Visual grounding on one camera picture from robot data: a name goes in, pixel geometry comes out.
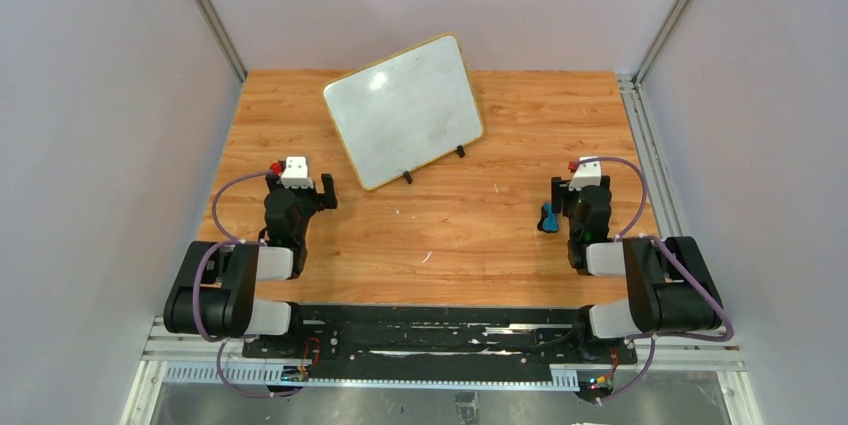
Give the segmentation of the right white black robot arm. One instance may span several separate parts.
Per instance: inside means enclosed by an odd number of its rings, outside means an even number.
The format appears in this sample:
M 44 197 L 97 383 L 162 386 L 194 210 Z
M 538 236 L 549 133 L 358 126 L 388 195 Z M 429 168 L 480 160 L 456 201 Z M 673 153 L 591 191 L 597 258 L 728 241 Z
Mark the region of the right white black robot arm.
M 569 265 L 580 275 L 622 277 L 626 282 L 625 298 L 577 311 L 567 335 L 576 353 L 592 360 L 628 337 L 716 339 L 716 329 L 724 324 L 723 305 L 694 238 L 613 238 L 607 175 L 585 184 L 554 177 L 550 190 L 538 230 L 556 233 L 565 221 Z

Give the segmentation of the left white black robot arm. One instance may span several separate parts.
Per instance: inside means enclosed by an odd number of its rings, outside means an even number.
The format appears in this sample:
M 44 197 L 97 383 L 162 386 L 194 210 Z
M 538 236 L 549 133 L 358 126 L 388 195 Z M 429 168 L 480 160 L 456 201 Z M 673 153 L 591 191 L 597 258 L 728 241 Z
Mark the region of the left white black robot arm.
M 317 190 L 281 174 L 263 176 L 269 186 L 264 228 L 255 240 L 230 236 L 188 246 L 164 305 L 168 332 L 208 342 L 252 338 L 283 356 L 299 353 L 307 344 L 299 305 L 260 299 L 256 286 L 300 277 L 311 219 L 338 206 L 335 180 L 323 174 Z

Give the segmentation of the blue black eraser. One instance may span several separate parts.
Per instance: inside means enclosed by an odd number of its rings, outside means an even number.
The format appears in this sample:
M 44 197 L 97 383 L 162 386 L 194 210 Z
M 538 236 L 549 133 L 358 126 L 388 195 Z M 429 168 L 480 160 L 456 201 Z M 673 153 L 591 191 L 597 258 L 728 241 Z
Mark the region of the blue black eraser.
M 541 206 L 537 230 L 543 233 L 557 233 L 559 231 L 558 214 L 553 210 L 551 203 L 546 202 Z

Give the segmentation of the yellow framed whiteboard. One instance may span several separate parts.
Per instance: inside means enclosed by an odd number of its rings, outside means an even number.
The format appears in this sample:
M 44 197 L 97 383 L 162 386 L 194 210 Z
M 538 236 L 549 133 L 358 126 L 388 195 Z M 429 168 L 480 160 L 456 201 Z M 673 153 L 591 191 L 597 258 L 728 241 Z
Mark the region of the yellow framed whiteboard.
M 460 42 L 450 33 L 329 82 L 322 98 L 365 190 L 457 153 L 484 134 Z

